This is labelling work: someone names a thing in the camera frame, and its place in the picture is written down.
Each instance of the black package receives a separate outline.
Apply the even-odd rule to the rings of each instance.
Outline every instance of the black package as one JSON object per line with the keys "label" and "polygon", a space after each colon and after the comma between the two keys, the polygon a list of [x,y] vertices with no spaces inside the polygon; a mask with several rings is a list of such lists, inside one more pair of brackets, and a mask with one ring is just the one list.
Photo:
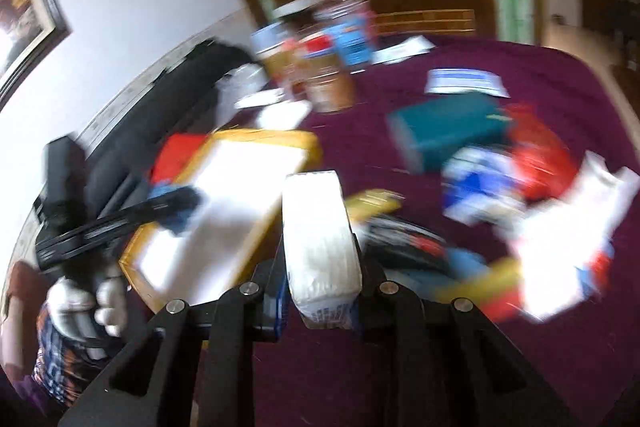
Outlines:
{"label": "black package", "polygon": [[372,217],[367,223],[366,257],[385,268],[449,274],[446,241],[439,235],[391,216]]}

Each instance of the wooden floor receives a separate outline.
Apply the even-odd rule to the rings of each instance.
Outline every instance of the wooden floor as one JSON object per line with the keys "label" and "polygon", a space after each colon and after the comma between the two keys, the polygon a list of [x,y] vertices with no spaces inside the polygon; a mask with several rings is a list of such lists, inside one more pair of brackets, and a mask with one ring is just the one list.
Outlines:
{"label": "wooden floor", "polygon": [[580,58],[596,74],[615,105],[640,160],[640,76],[622,71],[620,52],[606,37],[575,26],[549,22],[542,45]]}

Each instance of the painting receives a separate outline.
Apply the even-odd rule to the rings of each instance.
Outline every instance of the painting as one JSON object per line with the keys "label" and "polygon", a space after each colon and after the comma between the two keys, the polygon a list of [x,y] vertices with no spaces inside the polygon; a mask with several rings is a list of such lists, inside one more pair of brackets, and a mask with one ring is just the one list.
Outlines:
{"label": "painting", "polygon": [[67,33],[55,0],[0,0],[0,110]]}

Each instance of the white glove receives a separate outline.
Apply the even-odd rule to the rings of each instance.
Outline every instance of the white glove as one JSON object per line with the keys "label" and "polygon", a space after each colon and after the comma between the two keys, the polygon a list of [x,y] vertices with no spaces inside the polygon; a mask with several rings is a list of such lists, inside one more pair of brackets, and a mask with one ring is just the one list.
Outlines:
{"label": "white glove", "polygon": [[86,335],[79,330],[75,314],[88,312],[98,302],[95,321],[104,326],[108,335],[119,337],[127,324],[127,306],[125,289],[120,271],[116,266],[108,270],[108,279],[104,280],[96,291],[81,290],[76,284],[61,277],[47,293],[47,306],[53,326],[65,337],[76,341],[85,341]]}

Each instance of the teal box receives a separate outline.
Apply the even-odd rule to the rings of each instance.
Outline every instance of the teal box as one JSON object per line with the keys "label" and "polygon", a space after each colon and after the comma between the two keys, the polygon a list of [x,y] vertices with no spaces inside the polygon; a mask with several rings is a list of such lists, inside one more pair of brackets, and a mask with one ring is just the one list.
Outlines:
{"label": "teal box", "polygon": [[508,142],[511,119],[480,92],[447,94],[403,107],[386,117],[392,139],[413,174],[440,171],[467,145]]}

